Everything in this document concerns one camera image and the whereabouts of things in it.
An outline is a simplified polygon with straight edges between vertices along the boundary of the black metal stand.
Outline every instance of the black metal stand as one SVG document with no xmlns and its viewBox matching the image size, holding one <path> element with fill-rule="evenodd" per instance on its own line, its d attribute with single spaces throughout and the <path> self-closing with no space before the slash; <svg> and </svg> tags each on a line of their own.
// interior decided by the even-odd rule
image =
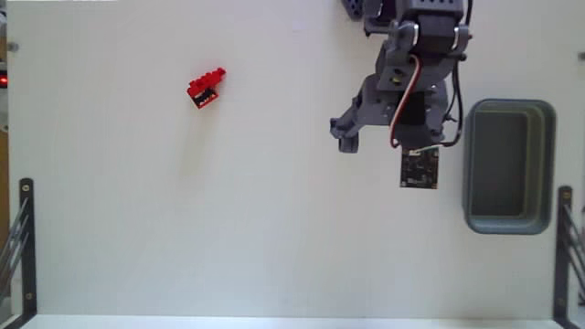
<svg viewBox="0 0 585 329">
<path fill-rule="evenodd" d="M 35 190 L 33 180 L 30 178 L 22 179 L 19 188 L 22 211 L 19 211 L 16 221 L 21 222 L 21 229 L 17 236 L 23 246 L 20 253 L 23 313 L 5 329 L 21 328 L 37 315 L 37 256 L 35 253 Z"/>
<path fill-rule="evenodd" d="M 570 231 L 568 229 L 570 213 L 572 209 L 573 189 L 563 186 L 558 190 L 557 211 L 557 248 L 555 253 L 555 291 L 553 318 L 555 322 L 565 329 L 579 329 L 569 319 L 569 267 L 573 261 L 570 256 Z"/>
</svg>

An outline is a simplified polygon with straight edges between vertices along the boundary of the circuit board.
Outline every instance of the circuit board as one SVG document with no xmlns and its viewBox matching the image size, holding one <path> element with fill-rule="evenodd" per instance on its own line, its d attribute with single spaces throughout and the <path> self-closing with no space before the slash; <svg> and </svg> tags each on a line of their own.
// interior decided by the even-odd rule
<svg viewBox="0 0 585 329">
<path fill-rule="evenodd" d="M 439 150 L 419 154 L 402 152 L 400 187 L 437 189 L 439 180 Z"/>
</svg>

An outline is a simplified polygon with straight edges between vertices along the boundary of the gray plastic bin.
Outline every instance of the gray plastic bin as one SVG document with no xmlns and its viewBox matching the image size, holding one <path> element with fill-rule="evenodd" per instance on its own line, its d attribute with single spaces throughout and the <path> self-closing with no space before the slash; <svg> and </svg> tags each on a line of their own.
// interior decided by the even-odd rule
<svg viewBox="0 0 585 329">
<path fill-rule="evenodd" d="M 543 101 L 485 100 L 467 119 L 463 206 L 482 234 L 539 234 L 550 223 L 556 114 Z"/>
</svg>

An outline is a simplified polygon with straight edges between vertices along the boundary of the robotic arm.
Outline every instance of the robotic arm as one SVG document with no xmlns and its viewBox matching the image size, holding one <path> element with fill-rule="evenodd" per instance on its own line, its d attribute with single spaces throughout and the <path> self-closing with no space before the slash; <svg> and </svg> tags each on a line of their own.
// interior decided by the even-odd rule
<svg viewBox="0 0 585 329">
<path fill-rule="evenodd" d="M 468 27 L 472 8 L 469 0 L 462 24 L 463 0 L 365 0 L 366 34 L 387 34 L 388 39 L 378 55 L 376 73 L 366 78 L 350 108 L 330 121 L 340 152 L 357 153 L 358 133 L 366 125 L 389 126 L 390 144 L 405 150 L 459 142 L 463 102 L 458 65 L 472 38 Z M 445 82 L 450 74 L 451 106 Z M 460 107 L 458 133 L 452 142 L 443 143 L 443 125 L 453 121 L 455 98 Z"/>
</svg>

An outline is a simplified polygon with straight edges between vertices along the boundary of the white backdrop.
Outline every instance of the white backdrop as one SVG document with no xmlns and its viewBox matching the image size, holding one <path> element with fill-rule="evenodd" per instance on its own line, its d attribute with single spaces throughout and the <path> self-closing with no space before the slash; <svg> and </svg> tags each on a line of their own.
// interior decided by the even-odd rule
<svg viewBox="0 0 585 329">
<path fill-rule="evenodd" d="M 481 236 L 463 145 L 399 188 L 388 129 L 337 152 L 330 117 L 374 69 L 337 0 L 9 4 L 12 209 L 37 188 L 41 313 L 549 318 L 554 226 Z M 476 1 L 465 106 L 558 111 L 556 184 L 582 199 L 585 2 Z M 203 111 L 187 83 L 223 66 Z"/>
</svg>

